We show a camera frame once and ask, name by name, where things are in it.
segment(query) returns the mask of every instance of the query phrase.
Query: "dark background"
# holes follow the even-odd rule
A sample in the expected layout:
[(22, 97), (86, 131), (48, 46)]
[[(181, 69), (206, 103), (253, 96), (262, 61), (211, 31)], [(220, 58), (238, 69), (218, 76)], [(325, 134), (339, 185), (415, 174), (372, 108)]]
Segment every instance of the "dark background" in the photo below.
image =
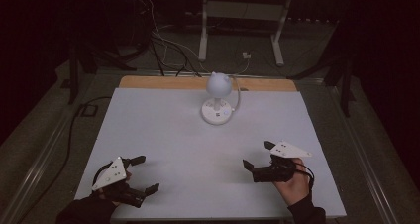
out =
[[(153, 0), (169, 23), (185, 24), (201, 0)], [(277, 0), (235, 0), (275, 3)], [(67, 38), (76, 31), (112, 48), (115, 40), (100, 0), (0, 0), (0, 143), (55, 83), (54, 70), (68, 60)], [(121, 2), (122, 9), (127, 0)], [(418, 0), (293, 0), (288, 16), (340, 21), (322, 59), (356, 53), (354, 76), (381, 119), (417, 187), (420, 178)]]

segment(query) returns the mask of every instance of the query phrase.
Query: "person's hand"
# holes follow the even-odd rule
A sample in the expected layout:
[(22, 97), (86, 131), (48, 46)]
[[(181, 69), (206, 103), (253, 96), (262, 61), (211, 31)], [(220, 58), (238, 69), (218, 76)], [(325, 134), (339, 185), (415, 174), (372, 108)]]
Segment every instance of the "person's hand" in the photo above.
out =
[[(126, 181), (130, 180), (130, 177), (132, 176), (132, 174), (126, 170), (126, 175), (127, 175)], [(105, 195), (103, 194), (104, 192), (103, 189), (99, 188), (98, 191), (100, 193), (99, 198), (105, 199)], [(116, 201), (112, 201), (112, 203), (114, 203), (115, 206), (119, 206), (121, 204), (121, 202), (116, 202)]]
[[(303, 161), (300, 158), (292, 159), (297, 164), (302, 164)], [(296, 169), (305, 171), (305, 167), (296, 165)], [(274, 182), (274, 186), (280, 192), (284, 201), (288, 206), (295, 204), (302, 200), (309, 194), (309, 177), (303, 173), (296, 172), (293, 178), (287, 182)]]

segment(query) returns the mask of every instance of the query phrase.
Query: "table leg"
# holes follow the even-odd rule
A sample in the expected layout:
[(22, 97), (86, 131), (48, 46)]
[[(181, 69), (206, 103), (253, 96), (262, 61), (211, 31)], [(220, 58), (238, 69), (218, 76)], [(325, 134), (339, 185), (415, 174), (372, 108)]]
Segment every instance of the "table leg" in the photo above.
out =
[(278, 66), (284, 65), (283, 55), (281, 54), (280, 44), (278, 43), (278, 40), (280, 39), (281, 31), (283, 30), (284, 24), (287, 19), (287, 12), (290, 6), (291, 0), (286, 0), (284, 3), (284, 6), (281, 11), (281, 17), (278, 21), (278, 28), (274, 35), (271, 35), (271, 43), (272, 43), (272, 50), (274, 51), (274, 57), (275, 57), (275, 64)]
[(204, 62), (207, 57), (207, 0), (203, 0), (203, 18), (201, 25), (200, 50), (198, 60)]

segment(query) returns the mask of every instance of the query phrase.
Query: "spherical object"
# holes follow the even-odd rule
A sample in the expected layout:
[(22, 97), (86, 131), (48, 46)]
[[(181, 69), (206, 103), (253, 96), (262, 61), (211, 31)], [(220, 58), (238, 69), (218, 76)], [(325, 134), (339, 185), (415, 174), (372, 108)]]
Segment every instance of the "spherical object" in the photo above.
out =
[(212, 72), (207, 80), (207, 92), (215, 98), (228, 96), (232, 91), (232, 81), (224, 73)]

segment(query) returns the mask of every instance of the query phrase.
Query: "lamp base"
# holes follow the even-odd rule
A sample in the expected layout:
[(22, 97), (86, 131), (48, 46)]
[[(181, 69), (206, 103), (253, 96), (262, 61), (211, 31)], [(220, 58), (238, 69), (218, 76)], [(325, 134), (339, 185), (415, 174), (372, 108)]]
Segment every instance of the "lamp base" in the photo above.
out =
[(222, 125), (228, 122), (232, 117), (232, 107), (227, 101), (220, 99), (220, 109), (218, 111), (214, 110), (214, 107), (214, 98), (210, 98), (205, 101), (201, 107), (201, 115), (207, 123), (212, 125)]

